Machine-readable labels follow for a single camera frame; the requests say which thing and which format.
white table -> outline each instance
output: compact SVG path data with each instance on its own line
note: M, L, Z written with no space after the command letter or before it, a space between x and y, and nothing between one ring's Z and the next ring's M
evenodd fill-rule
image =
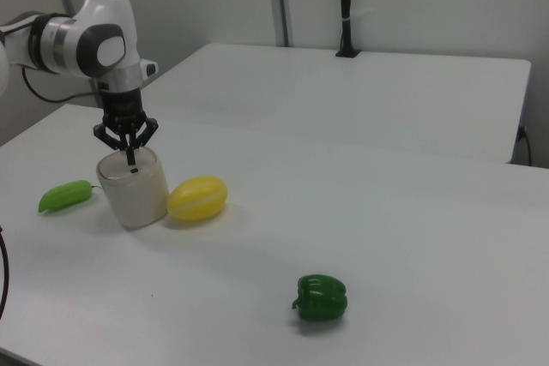
M540 365L549 358L546 170L158 116L170 189L212 174L225 211L120 227L96 189L96 109L66 105L0 147L12 267L0 347L55 365ZM298 277L348 288L341 323L290 310Z
M207 45L143 99L151 116L505 163L529 70L510 59Z

green chili pepper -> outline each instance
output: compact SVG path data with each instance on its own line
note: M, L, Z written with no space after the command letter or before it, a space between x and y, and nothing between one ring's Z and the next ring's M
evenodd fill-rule
M40 204L39 213L45 210L58 210L86 201L92 197L92 184L86 180L62 184L46 192Z
M311 274L298 281L298 298L292 309L299 310L304 321L331 321L341 317L347 308L346 288L338 279Z

green vegetable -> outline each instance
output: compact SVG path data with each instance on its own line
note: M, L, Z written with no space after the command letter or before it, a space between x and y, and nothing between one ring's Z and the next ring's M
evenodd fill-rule
M92 197L92 184L86 180L62 184L46 192L40 204L39 213L45 210L59 210L65 207L81 203Z
M298 281L298 298L292 309L299 310L304 321L331 321L341 317L347 308L346 288L338 279L311 274Z

